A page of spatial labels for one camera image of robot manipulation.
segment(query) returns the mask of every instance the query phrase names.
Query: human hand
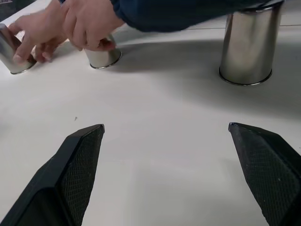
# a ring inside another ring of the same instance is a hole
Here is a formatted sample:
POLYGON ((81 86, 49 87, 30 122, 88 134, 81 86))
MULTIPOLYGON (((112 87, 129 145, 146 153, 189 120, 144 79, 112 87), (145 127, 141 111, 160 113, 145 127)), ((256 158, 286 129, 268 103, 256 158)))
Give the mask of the human hand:
POLYGON ((77 47, 91 51, 109 51, 115 44, 107 37, 124 22, 110 0, 66 0, 62 5, 63 30, 77 47))
POLYGON ((37 46, 36 59, 38 61, 49 60, 54 49, 66 40, 62 30, 60 4, 57 0, 51 4, 41 12, 18 18, 8 27, 14 35, 25 31, 22 44, 14 56, 15 62, 21 63, 27 60, 34 46, 37 46))

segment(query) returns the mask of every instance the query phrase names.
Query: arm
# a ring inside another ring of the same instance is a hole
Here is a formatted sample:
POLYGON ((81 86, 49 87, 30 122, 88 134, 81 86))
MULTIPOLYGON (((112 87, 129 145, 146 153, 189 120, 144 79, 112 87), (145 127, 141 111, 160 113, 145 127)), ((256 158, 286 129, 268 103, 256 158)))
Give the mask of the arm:
POLYGON ((116 15, 143 32, 173 32, 267 0, 111 0, 116 15))

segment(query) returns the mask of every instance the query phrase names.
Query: white tabletop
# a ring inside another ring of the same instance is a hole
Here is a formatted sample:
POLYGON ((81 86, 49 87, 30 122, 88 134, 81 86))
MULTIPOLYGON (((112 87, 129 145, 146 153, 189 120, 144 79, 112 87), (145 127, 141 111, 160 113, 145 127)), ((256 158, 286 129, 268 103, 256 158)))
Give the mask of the white tabletop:
POLYGON ((114 36, 124 55, 108 69, 68 42, 20 75, 0 62, 0 220, 66 136, 103 123, 84 226, 267 226, 228 123, 276 132, 301 153, 301 26, 280 28, 274 73, 256 87, 219 78, 224 29, 114 36))

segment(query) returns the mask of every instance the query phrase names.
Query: stainless steel cup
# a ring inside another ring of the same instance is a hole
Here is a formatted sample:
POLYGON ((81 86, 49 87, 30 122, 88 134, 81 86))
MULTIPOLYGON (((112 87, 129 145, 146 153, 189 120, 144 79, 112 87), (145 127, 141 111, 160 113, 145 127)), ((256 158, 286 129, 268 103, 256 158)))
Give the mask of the stainless steel cup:
POLYGON ((220 76, 236 85, 257 85, 272 75, 284 1, 236 12, 228 17, 220 76))
MULTIPOLYGON (((115 43, 111 35, 109 35, 107 39, 115 43)), ((103 69, 106 67, 110 67, 113 64, 115 64, 117 61, 119 61, 122 55, 121 51, 117 48, 105 52, 103 51, 96 52, 96 51, 90 51, 85 49, 85 52, 89 59, 91 67, 93 67, 94 69, 103 69)))
POLYGON ((13 61, 16 50, 20 45, 20 40, 11 34, 5 24, 0 24, 0 60, 12 74, 25 72, 36 63, 32 55, 30 55, 27 61, 21 64, 13 61))

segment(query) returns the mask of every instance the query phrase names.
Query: textured rubber pad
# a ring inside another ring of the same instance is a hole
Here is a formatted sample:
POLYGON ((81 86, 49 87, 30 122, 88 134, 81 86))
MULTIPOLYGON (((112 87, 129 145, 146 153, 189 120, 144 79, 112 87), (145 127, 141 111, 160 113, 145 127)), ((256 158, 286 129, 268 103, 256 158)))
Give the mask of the textured rubber pad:
POLYGON ((301 225, 301 157, 278 134, 230 123, 246 182, 270 226, 301 225))
POLYGON ((103 134, 103 125, 95 125, 68 136, 33 176, 0 226, 80 226, 103 134))

